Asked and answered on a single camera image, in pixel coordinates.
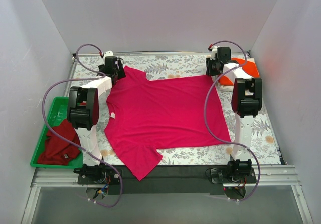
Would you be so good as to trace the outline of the magenta pink t-shirt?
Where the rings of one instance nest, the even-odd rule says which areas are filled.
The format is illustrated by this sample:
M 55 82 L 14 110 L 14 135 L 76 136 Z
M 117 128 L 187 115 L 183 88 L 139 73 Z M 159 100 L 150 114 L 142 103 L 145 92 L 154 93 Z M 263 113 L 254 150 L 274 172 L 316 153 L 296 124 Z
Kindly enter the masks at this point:
M 104 130 L 118 158 L 138 179 L 162 160 L 160 149 L 203 147 L 230 140 L 221 102 L 209 76 L 150 81 L 125 67 L 106 100 Z

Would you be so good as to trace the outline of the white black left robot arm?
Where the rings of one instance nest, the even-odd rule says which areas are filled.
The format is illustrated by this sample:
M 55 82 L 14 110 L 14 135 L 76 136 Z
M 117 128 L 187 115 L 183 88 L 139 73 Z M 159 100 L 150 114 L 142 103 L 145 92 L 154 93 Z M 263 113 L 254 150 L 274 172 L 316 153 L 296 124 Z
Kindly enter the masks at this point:
M 123 59 L 116 56 L 104 56 L 104 64 L 99 71 L 105 77 L 83 86 L 73 86 L 69 91 L 67 120 L 78 135 L 83 153 L 83 164 L 99 165 L 102 154 L 98 147 L 96 125 L 99 120 L 99 97 L 111 90 L 117 82 L 125 78 Z

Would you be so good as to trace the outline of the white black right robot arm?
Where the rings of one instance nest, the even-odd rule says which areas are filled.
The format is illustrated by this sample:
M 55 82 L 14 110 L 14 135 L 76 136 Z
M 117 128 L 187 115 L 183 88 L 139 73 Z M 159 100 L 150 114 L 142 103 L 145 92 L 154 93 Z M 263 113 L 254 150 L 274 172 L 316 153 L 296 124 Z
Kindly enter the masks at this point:
M 235 113 L 235 142 L 251 145 L 252 126 L 262 109 L 262 79 L 252 76 L 244 66 L 231 58 L 230 47 L 209 46 L 211 55 L 206 57 L 206 75 L 227 77 L 233 83 L 231 107 Z

